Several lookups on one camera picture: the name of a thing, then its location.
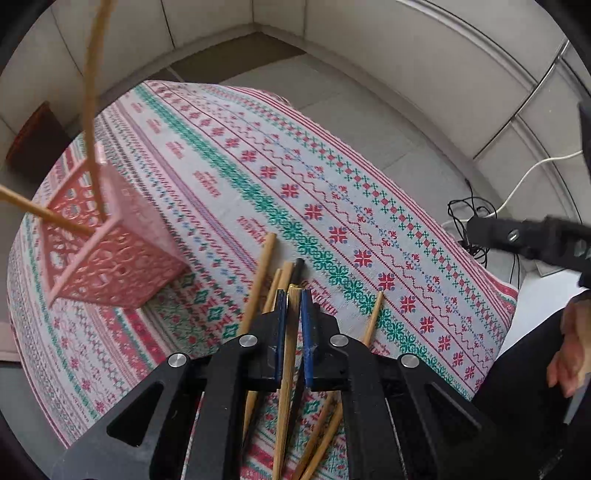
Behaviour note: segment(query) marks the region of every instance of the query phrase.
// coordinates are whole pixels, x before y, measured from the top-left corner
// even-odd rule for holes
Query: blue gripper pad
[[[284,290],[277,290],[275,311],[278,312],[277,354],[275,356],[275,380],[283,377],[283,350],[285,348],[285,327],[287,325],[287,296]]]
[[[312,303],[312,293],[310,290],[302,291],[300,303],[300,317],[301,317],[301,334],[304,339],[304,378],[306,379],[306,387],[311,387],[313,383],[313,353],[316,345],[314,344],[312,329],[312,322],[314,318],[314,305]]]

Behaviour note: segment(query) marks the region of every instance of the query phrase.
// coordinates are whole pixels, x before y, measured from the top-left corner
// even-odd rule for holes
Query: pink basket
[[[96,232],[84,238],[41,221],[48,304],[61,297],[136,309],[186,264],[156,209],[105,161],[100,145],[96,156],[107,221],[100,225],[86,162],[47,206]]]

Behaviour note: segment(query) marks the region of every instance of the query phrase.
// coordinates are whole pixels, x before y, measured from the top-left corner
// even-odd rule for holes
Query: person's hand
[[[591,323],[591,300],[572,299],[564,308],[560,323],[564,341],[546,370],[548,386],[560,384],[566,398],[571,397],[580,386],[579,372],[585,360],[583,342],[577,334],[577,322]]]

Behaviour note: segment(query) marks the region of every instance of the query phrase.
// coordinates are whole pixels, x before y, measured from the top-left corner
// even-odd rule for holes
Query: bamboo stick
[[[115,7],[115,0],[102,0],[96,13],[90,32],[90,41],[86,52],[84,69],[84,104],[82,110],[82,127],[85,131],[86,167],[90,173],[92,190],[101,221],[106,222],[105,202],[100,190],[99,165],[95,154],[95,115],[96,115],[96,78],[99,74],[100,61],[103,56],[105,31],[109,17]]]
[[[290,287],[287,292],[287,327],[285,329],[285,348],[283,357],[283,378],[279,390],[279,412],[277,417],[277,436],[273,458],[272,480],[279,480],[283,468],[287,440],[287,422],[290,414],[291,384],[294,378],[296,361],[297,332],[300,322],[301,288]]]
[[[62,217],[61,215],[58,215],[53,210],[50,210],[46,207],[42,207],[41,205],[38,205],[35,202],[26,199],[18,193],[13,192],[10,189],[7,189],[3,185],[0,185],[0,199],[6,200],[8,203],[12,203],[13,205],[21,208],[22,210],[32,213],[33,215],[42,218],[46,222],[51,222],[54,225],[63,228],[64,230],[68,230],[71,233],[75,233],[76,235],[91,236],[95,232],[93,228],[72,222],[67,218]]]
[[[271,282],[271,288],[269,288],[269,293],[267,294],[265,306],[262,310],[263,313],[269,313],[275,305],[275,297],[277,296],[277,288],[279,286],[280,277],[281,269],[277,268],[277,270],[275,270],[275,276],[273,276],[273,282]],[[242,428],[242,441],[244,441],[244,438],[246,438],[246,433],[248,432],[248,426],[251,422],[252,413],[255,410],[257,396],[258,392],[253,391],[249,391],[246,395],[246,406],[244,408],[244,426]]]
[[[330,408],[334,399],[335,392],[328,392],[324,404],[322,405],[322,410],[320,410],[320,415],[318,415],[318,420],[316,420],[316,424],[312,429],[312,434],[308,439],[308,443],[306,443],[304,453],[300,457],[300,461],[298,462],[297,466],[295,467],[295,470],[291,474],[292,480],[298,480],[302,476],[302,473],[304,473],[306,467],[308,466],[308,462],[314,454],[314,450],[316,449],[316,445],[318,444],[318,439],[320,438],[322,427],[324,426],[326,419],[329,416]]]
[[[371,317],[369,318],[369,322],[365,327],[365,334],[363,335],[363,344],[365,346],[370,346],[371,344],[371,339],[374,335],[375,325],[378,321],[379,310],[382,306],[383,299],[384,294],[383,292],[379,291],[378,296],[375,299],[374,309],[372,311]],[[304,454],[300,458],[299,463],[297,464],[293,474],[291,475],[291,480],[300,480],[300,478],[301,480],[310,480],[310,478],[312,478],[314,472],[316,471],[316,468],[318,468],[318,465],[324,458],[324,454],[326,453],[326,450],[328,450],[330,442],[332,442],[333,437],[339,429],[340,422],[343,419],[343,405],[341,402],[338,402],[335,413],[333,417],[330,419],[330,423],[326,430],[326,433],[324,434],[324,437],[322,438],[322,441],[320,442],[320,445],[318,446],[318,449],[316,450],[314,456],[312,456],[310,464],[306,467],[306,464],[310,459],[312,452],[314,452],[314,447],[318,442],[318,438],[320,437],[320,432],[322,430],[324,422],[326,421],[326,417],[329,414],[331,403],[331,401],[329,400],[332,400],[332,395],[334,395],[334,392],[329,392],[329,396],[326,398],[326,401],[324,402],[324,405],[322,407],[322,411],[320,412],[320,415],[318,417],[318,422],[316,422],[316,425],[314,425],[314,429],[312,430],[310,440],[308,440],[308,444],[306,444]]]
[[[265,309],[267,308],[268,303],[271,299],[272,299],[272,301],[271,301],[270,308],[272,308],[272,306],[275,304],[275,298],[277,297],[277,290],[287,291],[287,289],[289,288],[289,285],[290,285],[291,272],[293,271],[293,268],[294,268],[294,264],[292,262],[285,261],[285,262],[283,262],[283,266],[281,268],[277,269],[278,271],[281,271],[281,274],[279,276],[279,281],[277,282],[277,285],[275,286],[275,288],[273,288],[273,284],[275,284],[275,278],[273,278],[273,284],[271,284],[271,289],[269,290],[269,296],[267,297],[267,300],[265,302]],[[244,439],[246,438],[246,434],[248,432],[248,426],[251,422],[252,414],[255,410],[257,397],[258,397],[258,392],[253,392],[253,391],[249,391],[248,394],[246,395],[246,406],[244,409],[244,425],[242,427],[242,441],[244,441]]]
[[[262,254],[259,258],[259,263],[256,266],[255,278],[252,280],[251,290],[248,293],[248,300],[244,307],[242,314],[242,321],[238,327],[238,336],[248,333],[251,329],[252,319],[255,316],[256,308],[258,307],[259,297],[261,296],[261,287],[265,281],[271,256],[273,255],[273,248],[275,247],[276,234],[269,232],[265,238],[265,244],[262,247]]]
[[[275,270],[275,275],[273,275],[273,281],[271,282],[271,287],[269,288],[269,293],[265,300],[265,306],[262,309],[263,313],[269,313],[275,306],[275,298],[277,297],[277,289],[279,288],[281,273],[282,269],[277,268],[277,270]]]

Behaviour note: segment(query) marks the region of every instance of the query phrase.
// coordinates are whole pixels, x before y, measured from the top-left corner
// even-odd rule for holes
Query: table
[[[383,290],[373,350],[415,353],[466,398],[477,391],[511,324],[516,289],[285,99],[147,81],[104,110],[96,132],[108,160],[162,214],[190,271],[136,311],[61,299],[49,308],[38,220],[25,216],[9,258],[9,309],[31,387],[64,444],[171,352],[206,355],[236,335],[268,231],[279,239],[274,265],[303,257],[306,287],[342,332],[362,336]],[[84,156],[78,137],[36,200],[47,201]],[[322,396],[305,397],[287,471]],[[271,395],[243,478],[269,476],[276,415]],[[347,477],[342,431],[317,474]]]

